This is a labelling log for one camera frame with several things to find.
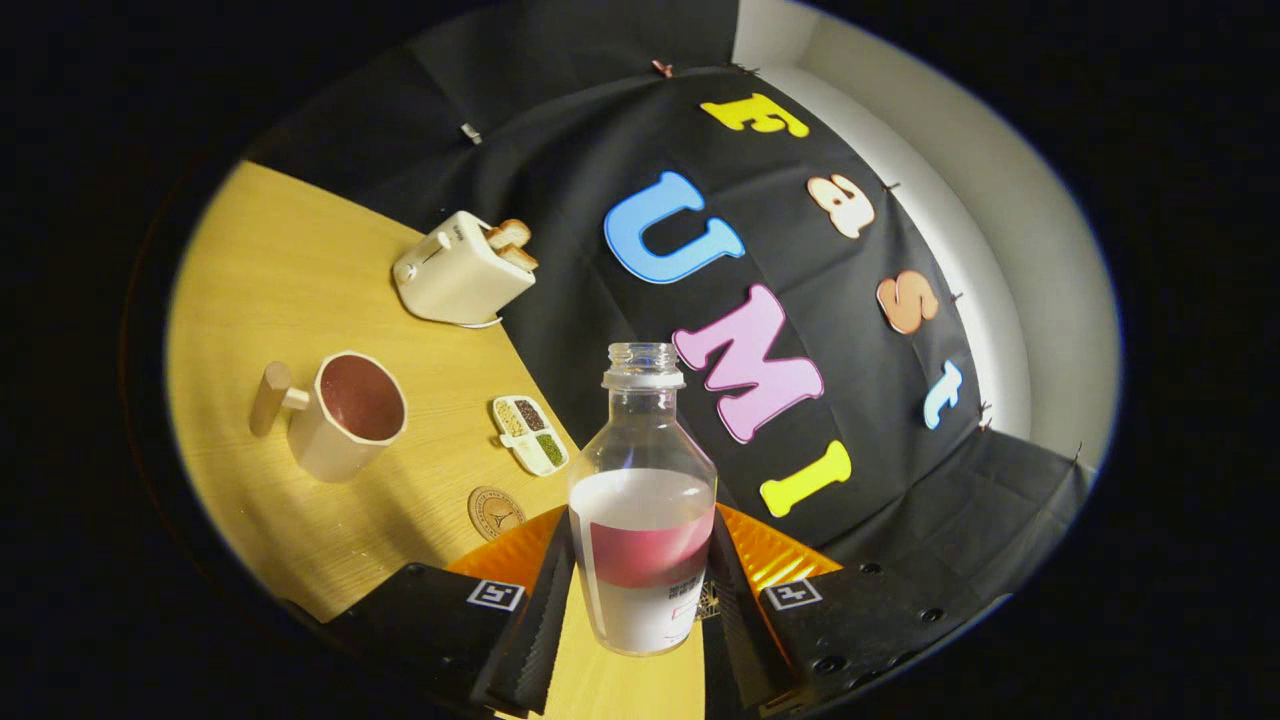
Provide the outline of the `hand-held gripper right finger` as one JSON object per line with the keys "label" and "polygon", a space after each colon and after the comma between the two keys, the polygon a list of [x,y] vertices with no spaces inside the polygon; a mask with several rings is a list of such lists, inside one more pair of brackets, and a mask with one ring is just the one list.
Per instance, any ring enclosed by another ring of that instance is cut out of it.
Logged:
{"label": "hand-held gripper right finger", "polygon": [[704,630],[707,715],[812,717],[924,659],[969,619],[879,562],[845,568],[718,505]]}

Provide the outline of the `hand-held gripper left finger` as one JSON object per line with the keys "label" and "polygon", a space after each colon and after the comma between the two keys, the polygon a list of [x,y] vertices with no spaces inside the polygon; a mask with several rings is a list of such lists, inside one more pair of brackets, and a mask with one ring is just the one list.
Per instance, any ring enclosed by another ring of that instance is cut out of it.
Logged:
{"label": "hand-held gripper left finger", "polygon": [[448,568],[404,565],[320,629],[466,717],[540,715],[572,575],[561,506]]}

